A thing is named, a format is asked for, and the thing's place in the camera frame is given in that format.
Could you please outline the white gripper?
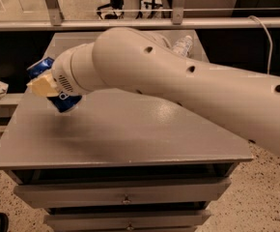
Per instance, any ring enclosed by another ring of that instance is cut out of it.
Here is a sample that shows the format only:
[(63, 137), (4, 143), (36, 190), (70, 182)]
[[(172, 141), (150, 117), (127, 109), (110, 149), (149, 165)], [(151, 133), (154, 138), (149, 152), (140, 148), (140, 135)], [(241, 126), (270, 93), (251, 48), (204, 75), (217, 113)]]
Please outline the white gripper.
[(50, 72), (42, 73), (27, 84), (35, 95), (45, 98), (57, 97), (59, 95), (57, 87), (70, 96), (88, 94), (88, 91), (77, 83), (71, 71), (72, 55), (76, 49), (77, 47), (72, 47), (54, 60), (51, 68), (52, 74)]

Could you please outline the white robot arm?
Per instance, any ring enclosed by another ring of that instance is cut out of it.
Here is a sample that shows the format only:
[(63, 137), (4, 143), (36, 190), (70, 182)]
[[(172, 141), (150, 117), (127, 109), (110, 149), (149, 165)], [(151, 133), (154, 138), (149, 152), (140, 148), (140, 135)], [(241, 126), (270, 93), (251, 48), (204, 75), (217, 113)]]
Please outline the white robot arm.
[(117, 88), (179, 103), (280, 157), (280, 76), (188, 58), (129, 27), (65, 50), (28, 82), (40, 97)]

